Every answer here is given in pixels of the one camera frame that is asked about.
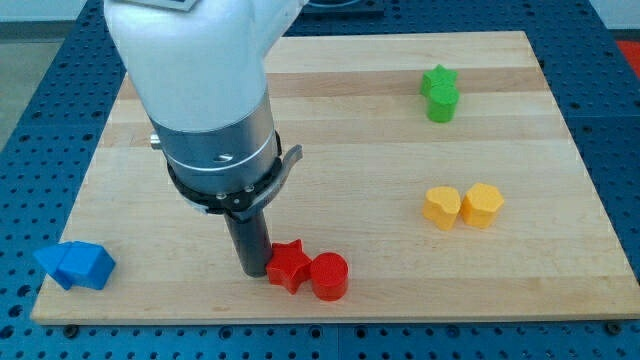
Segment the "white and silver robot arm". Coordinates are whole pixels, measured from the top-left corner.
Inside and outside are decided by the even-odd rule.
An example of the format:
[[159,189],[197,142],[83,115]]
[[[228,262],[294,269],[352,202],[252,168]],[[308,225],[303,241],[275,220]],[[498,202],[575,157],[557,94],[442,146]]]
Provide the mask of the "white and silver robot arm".
[[306,0],[107,1],[104,18],[175,176],[205,194],[278,155],[264,60]]

